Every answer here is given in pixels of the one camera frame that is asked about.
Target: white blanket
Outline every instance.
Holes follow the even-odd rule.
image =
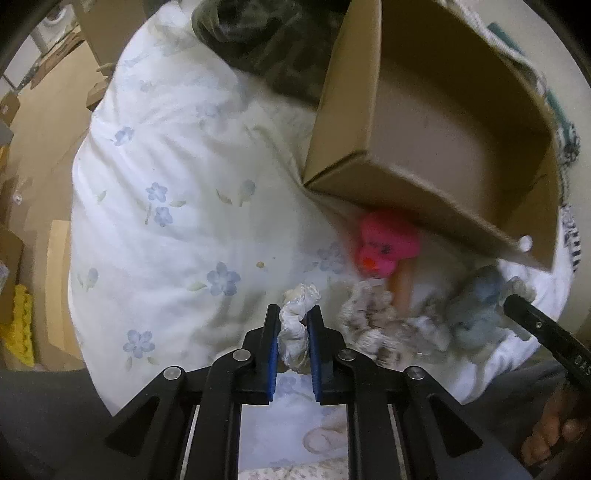
[[[70,310],[111,412],[166,366],[190,371],[238,348],[267,305],[298,283],[319,288],[325,322],[336,326],[358,280],[352,251],[362,211],[302,186],[313,122],[313,111],[198,43],[175,2],[129,42],[73,167]],[[561,244],[551,274],[499,266],[534,283],[535,304],[557,319],[568,255]],[[449,292],[484,261],[423,233],[414,304]],[[426,368],[467,401],[536,347],[511,335],[480,367],[450,355]],[[307,435],[326,417],[308,378],[280,375],[277,402],[244,410],[242,437],[252,446],[241,450],[241,469],[342,455],[339,438],[321,445]]]

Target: gray pants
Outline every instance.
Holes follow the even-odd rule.
[[[508,372],[465,408],[518,456],[563,378],[555,361]],[[0,478],[50,479],[110,418],[86,370],[0,372]]]

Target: yellow egg carton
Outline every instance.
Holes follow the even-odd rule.
[[[33,297],[27,293],[24,285],[17,285],[14,287],[12,322],[0,324],[0,338],[7,350],[28,367],[35,365],[31,340],[32,317]]]

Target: blue gripper pad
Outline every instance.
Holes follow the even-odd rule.
[[[318,334],[314,329],[314,323],[308,318],[307,330],[310,339],[310,373],[312,375],[312,391],[317,402],[322,399],[322,365],[320,362],[320,349]]]
[[[275,384],[277,383],[277,362],[279,360],[279,346],[277,344],[277,335],[274,335],[269,349],[269,368],[267,370],[267,397],[273,401],[275,395]]]

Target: metal screw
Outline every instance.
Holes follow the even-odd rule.
[[[425,370],[421,367],[408,367],[406,373],[413,380],[422,380],[425,378]]]
[[[164,378],[166,380],[176,380],[178,377],[181,376],[181,369],[179,367],[168,367],[164,370]]]
[[[238,362],[246,362],[246,360],[251,357],[251,353],[244,348],[240,348],[240,350],[236,350],[232,356],[234,357],[234,360],[237,360]]]
[[[351,348],[343,348],[339,352],[339,358],[344,362],[350,362],[357,356],[357,352],[355,350],[351,350]]]

